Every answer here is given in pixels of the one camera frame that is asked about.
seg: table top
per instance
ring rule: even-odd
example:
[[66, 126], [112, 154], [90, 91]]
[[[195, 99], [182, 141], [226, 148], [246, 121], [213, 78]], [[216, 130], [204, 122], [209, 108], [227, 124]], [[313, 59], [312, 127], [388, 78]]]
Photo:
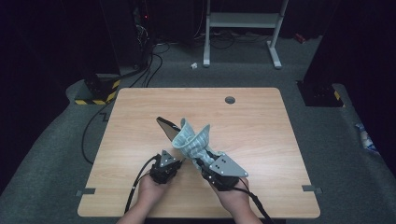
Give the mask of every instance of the table top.
[[[233, 104], [225, 98], [232, 96]], [[166, 149], [181, 154], [158, 125], [186, 118], [196, 132], [210, 124], [209, 145], [224, 151], [249, 174], [250, 190], [274, 218], [314, 218], [320, 214], [281, 94], [275, 88], [122, 89], [99, 147], [78, 214], [121, 217], [131, 187], [145, 162]], [[149, 217], [231, 217], [191, 161]], [[262, 217], [253, 202], [253, 211]]]

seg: gray cloth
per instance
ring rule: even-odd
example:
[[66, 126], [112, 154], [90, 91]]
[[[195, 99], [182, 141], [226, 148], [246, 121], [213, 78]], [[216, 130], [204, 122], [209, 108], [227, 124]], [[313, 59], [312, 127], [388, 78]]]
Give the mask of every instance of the gray cloth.
[[200, 159], [204, 162], [205, 166], [209, 166], [215, 160], [211, 158], [207, 151], [210, 151], [213, 155], [220, 156], [222, 152], [215, 152], [209, 147], [209, 130], [210, 125], [207, 124], [198, 134], [195, 134], [194, 130], [187, 122], [186, 119], [182, 119], [181, 131], [172, 141], [172, 146], [175, 149], [180, 150], [185, 158], [191, 159], [195, 167], [201, 171], [201, 167], [197, 164], [196, 159]]

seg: person's left hand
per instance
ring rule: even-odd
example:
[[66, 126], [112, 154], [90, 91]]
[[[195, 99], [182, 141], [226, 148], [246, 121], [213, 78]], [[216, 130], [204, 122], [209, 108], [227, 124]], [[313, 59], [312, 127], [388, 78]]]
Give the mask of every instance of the person's left hand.
[[158, 184], [151, 176], [145, 175], [139, 183], [139, 192], [136, 204], [150, 210], [169, 189], [170, 183]]

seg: person's right arm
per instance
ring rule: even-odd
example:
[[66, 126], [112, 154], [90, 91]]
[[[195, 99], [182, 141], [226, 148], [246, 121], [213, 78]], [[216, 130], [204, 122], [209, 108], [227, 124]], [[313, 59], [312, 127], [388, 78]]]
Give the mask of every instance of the person's right arm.
[[[244, 177], [241, 179], [248, 186], [248, 180]], [[218, 195], [221, 205], [231, 214], [236, 224], [262, 224], [256, 214], [251, 210], [249, 197], [246, 193], [238, 190], [218, 191], [214, 186], [211, 185], [211, 187]], [[241, 181], [235, 187], [247, 189]]]

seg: gray carpet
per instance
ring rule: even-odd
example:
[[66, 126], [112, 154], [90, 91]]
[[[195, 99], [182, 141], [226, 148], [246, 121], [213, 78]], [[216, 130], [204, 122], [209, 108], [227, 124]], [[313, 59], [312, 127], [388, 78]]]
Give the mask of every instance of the gray carpet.
[[[161, 45], [154, 51], [163, 66], [150, 87], [276, 87], [280, 89], [311, 182], [318, 194], [321, 215], [291, 219], [295, 223], [396, 223], [396, 181], [380, 156], [362, 149], [354, 125], [360, 121], [342, 85], [334, 85], [345, 107], [306, 107], [296, 80], [302, 80], [319, 39], [301, 45], [280, 38], [276, 49], [283, 69], [275, 70], [263, 42], [235, 43], [212, 48], [210, 68], [202, 67], [203, 48]], [[227, 45], [214, 42], [218, 47]], [[191, 69], [198, 63], [197, 69]], [[153, 59], [151, 74], [160, 60]], [[139, 75], [125, 78], [129, 87]], [[134, 86], [141, 87], [141, 81]], [[80, 198], [91, 166], [81, 155], [81, 137], [100, 105], [73, 103], [82, 81], [66, 94], [70, 106], [36, 140], [0, 198], [0, 223], [115, 223], [116, 217], [79, 217]], [[104, 112], [111, 113], [111, 106]], [[106, 128], [102, 116], [92, 121], [85, 138], [93, 160]]]

